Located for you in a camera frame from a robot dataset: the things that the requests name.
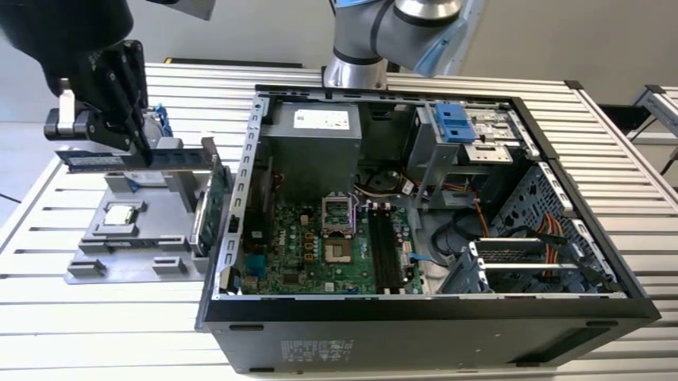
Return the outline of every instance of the wire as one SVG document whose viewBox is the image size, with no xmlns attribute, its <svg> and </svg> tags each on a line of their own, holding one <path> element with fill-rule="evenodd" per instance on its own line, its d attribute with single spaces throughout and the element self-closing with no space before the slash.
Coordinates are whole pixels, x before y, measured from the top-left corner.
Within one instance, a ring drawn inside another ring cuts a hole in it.
<svg viewBox="0 0 678 381">
<path fill-rule="evenodd" d="M 7 200 L 13 201 L 13 202 L 17 202 L 18 204 L 22 203 L 22 200 L 18 200 L 15 197 L 10 197 L 7 196 L 6 194 L 0 193 L 0 197 L 2 198 L 6 198 Z"/>
<path fill-rule="evenodd" d="M 361 186 L 358 186 L 358 184 L 354 184 L 353 187 L 357 188 L 361 191 L 361 193 L 364 193 L 366 196 L 370 196 L 373 198 L 392 197 L 400 195 L 400 193 L 384 193 L 384 194 L 373 193 L 372 191 L 362 189 Z"/>
<path fill-rule="evenodd" d="M 667 162 L 667 165 L 665 167 L 663 168 L 660 174 L 664 176 L 667 175 L 667 172 L 671 170 L 671 166 L 675 164 L 675 160 L 671 159 L 668 162 Z"/>
<path fill-rule="evenodd" d="M 429 262 L 434 262 L 434 263 L 436 263 L 434 258 L 433 258 L 432 256 L 424 256 L 424 255 L 417 254 L 417 253 L 414 253 L 414 252 L 410 252 L 410 253 L 408 254 L 408 257 L 409 257 L 410 259 L 413 259 L 413 260 L 428 260 Z"/>
<path fill-rule="evenodd" d="M 276 177 L 277 179 L 280 179 L 280 180 L 278 180 L 278 185 L 277 185 L 277 186 L 276 186 L 276 188 L 274 188 L 274 191 L 277 191 L 277 190 L 278 190 L 278 188 L 281 188 L 281 186 L 282 186 L 282 185 L 284 185 L 284 183 L 286 182 L 286 175 L 284 175 L 284 174 L 281 173 L 280 175 L 274 175 L 274 177 Z"/>
<path fill-rule="evenodd" d="M 643 129 L 639 130 L 637 134 L 629 139 L 629 141 L 635 141 L 636 138 L 641 135 L 641 133 L 645 132 L 645 130 L 648 129 L 648 127 L 651 127 L 655 123 L 657 122 L 657 117 L 653 119 L 653 121 L 651 123 L 648 123 L 645 125 L 645 127 Z"/>
<path fill-rule="evenodd" d="M 558 226 L 558 233 L 561 234 L 561 237 L 565 237 L 565 233 L 562 232 L 561 222 L 558 221 L 558 219 L 554 216 L 552 216 L 552 219 L 553 219 L 553 222 L 556 223 L 556 225 Z M 556 251 L 553 254 L 553 262 L 556 264 L 558 263 L 558 251 Z"/>
<path fill-rule="evenodd" d="M 490 236 L 490 230 L 488 229 L 486 217 L 484 216 L 484 210 L 481 209 L 481 203 L 480 203 L 480 199 L 478 199 L 478 192 L 476 192 L 474 203 L 476 203 L 476 211 L 478 212 L 478 217 L 481 217 L 481 231 L 484 233 L 484 237 L 489 237 Z"/>
</svg>

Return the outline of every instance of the orange wire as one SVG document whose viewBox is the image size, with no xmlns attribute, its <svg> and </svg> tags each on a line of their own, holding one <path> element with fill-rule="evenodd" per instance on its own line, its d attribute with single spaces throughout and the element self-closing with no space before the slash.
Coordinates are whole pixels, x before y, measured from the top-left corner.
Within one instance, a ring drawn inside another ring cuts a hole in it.
<svg viewBox="0 0 678 381">
<path fill-rule="evenodd" d="M 553 229 L 553 227 L 552 227 L 552 218 L 550 218 L 550 216 L 552 216 L 552 215 L 550 215 L 549 213 L 546 213 L 546 214 L 544 215 L 544 220 L 545 220 L 545 222 L 546 222 L 546 227 L 548 227 L 548 233 L 549 233 L 549 234 L 552 234 L 552 229 Z M 550 246 L 549 246 L 549 244 L 548 244 L 548 264 L 550 264 L 550 263 L 552 263 L 552 258 L 553 258 L 553 254 L 552 254 L 552 247 L 550 247 Z M 544 276 L 550 276 L 552 272 L 550 272 L 550 271 L 545 271 L 542 274 L 544 274 Z"/>
<path fill-rule="evenodd" d="M 481 204 L 478 203 L 478 192 L 476 192 L 474 203 L 476 203 L 476 211 L 478 212 L 478 217 L 481 218 L 481 230 L 482 230 L 482 233 L 484 233 L 484 237 L 489 237 L 490 236 L 490 230 L 488 229 L 486 217 L 484 216 L 484 211 L 481 209 Z"/>
<path fill-rule="evenodd" d="M 565 237 L 565 233 L 562 232 L 561 222 L 558 222 L 556 217 L 552 217 L 552 219 L 553 219 L 553 222 L 556 223 L 556 225 L 558 226 L 558 232 L 561 233 L 561 237 Z M 553 262 L 554 263 L 557 263 L 557 259 L 558 259 L 558 252 L 556 252 L 554 255 L 553 255 Z"/>
</svg>

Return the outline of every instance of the metal slotted table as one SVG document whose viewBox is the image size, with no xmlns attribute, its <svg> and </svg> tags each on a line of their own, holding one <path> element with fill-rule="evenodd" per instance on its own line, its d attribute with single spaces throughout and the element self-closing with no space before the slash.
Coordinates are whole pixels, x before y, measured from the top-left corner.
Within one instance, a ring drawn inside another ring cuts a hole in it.
<svg viewBox="0 0 678 381">
<path fill-rule="evenodd" d="M 255 84 L 321 84 L 320 71 L 306 69 L 151 64 L 147 75 L 151 103 L 169 108 L 177 136 L 197 146 L 214 136 L 234 170 Z M 586 92 L 558 81 L 406 74 L 392 75 L 389 86 L 525 100 L 664 317 L 558 370 L 282 377 L 678 379 L 678 197 Z M 67 175 L 53 162 L 0 232 L 0 379 L 235 377 L 213 336 L 193 331 L 201 282 L 65 283 L 105 189 L 102 175 Z"/>
</svg>

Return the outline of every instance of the black cable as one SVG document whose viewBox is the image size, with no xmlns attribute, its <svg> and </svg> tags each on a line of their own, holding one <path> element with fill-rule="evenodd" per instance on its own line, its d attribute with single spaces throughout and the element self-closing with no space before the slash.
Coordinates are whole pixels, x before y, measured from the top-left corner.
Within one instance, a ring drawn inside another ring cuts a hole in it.
<svg viewBox="0 0 678 381">
<path fill-rule="evenodd" d="M 675 160 L 671 159 L 668 162 L 667 162 L 667 165 L 665 167 L 663 168 L 660 174 L 664 176 L 667 175 L 667 172 L 671 170 L 671 166 L 675 164 Z"/>
<path fill-rule="evenodd" d="M 465 230 L 461 228 L 460 226 L 460 220 L 474 214 L 477 212 L 476 209 L 464 209 L 461 210 L 460 212 L 456 213 L 456 215 L 453 216 L 453 221 L 452 221 L 452 225 L 450 225 L 450 228 L 456 231 L 457 234 L 460 234 L 462 236 L 462 238 L 465 238 L 469 242 L 472 241 L 476 241 L 478 238 L 482 237 L 482 234 L 474 234 L 474 233 L 470 233 L 469 230 Z"/>
<path fill-rule="evenodd" d="M 442 224 L 438 229 L 432 234 L 432 237 L 429 238 L 432 247 L 434 248 L 434 251 L 432 252 L 432 257 L 434 258 L 434 262 L 444 267 L 449 267 L 448 265 L 448 257 L 456 256 L 460 257 L 462 255 L 461 252 L 457 252 L 450 247 L 450 240 L 449 240 L 449 230 L 453 229 L 457 234 L 460 234 L 466 240 L 473 241 L 478 237 L 481 237 L 477 234 L 466 232 L 464 229 L 461 229 L 458 223 L 460 220 L 473 214 L 476 212 L 476 209 L 464 209 L 456 212 L 453 214 L 453 218 Z M 442 249 L 438 245 L 438 238 L 440 235 L 445 234 L 445 243 L 448 244 L 448 250 Z"/>
<path fill-rule="evenodd" d="M 641 135 L 641 133 L 644 133 L 644 131 L 648 129 L 648 127 L 651 127 L 656 122 L 657 122 L 657 117 L 653 119 L 653 121 L 651 123 L 648 123 L 645 125 L 645 127 L 643 129 L 640 129 L 639 133 L 629 139 L 629 141 L 635 141 L 636 138 Z"/>
<path fill-rule="evenodd" d="M 17 202 L 18 204 L 22 203 L 22 200 L 18 200 L 15 197 L 10 197 L 7 196 L 6 194 L 0 193 L 0 197 L 2 198 L 6 198 L 7 200 L 13 201 L 13 202 Z"/>
</svg>

